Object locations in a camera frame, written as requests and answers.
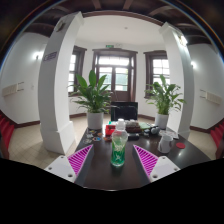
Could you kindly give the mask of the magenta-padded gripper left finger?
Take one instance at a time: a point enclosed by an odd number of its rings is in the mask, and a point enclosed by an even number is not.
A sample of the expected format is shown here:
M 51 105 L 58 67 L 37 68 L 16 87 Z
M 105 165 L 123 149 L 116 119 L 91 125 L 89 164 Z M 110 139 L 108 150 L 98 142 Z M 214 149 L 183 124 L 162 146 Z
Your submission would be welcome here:
M 88 145 L 68 157 L 60 155 L 45 171 L 83 186 L 93 155 L 94 146 Z

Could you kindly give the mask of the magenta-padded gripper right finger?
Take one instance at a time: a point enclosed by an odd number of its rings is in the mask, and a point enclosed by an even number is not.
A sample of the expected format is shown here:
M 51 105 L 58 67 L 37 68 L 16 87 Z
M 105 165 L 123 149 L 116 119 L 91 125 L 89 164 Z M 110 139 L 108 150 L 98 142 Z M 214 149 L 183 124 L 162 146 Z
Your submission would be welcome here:
M 134 145 L 132 153 L 143 185 L 155 182 L 180 170 L 168 157 L 157 157 L 140 146 Z

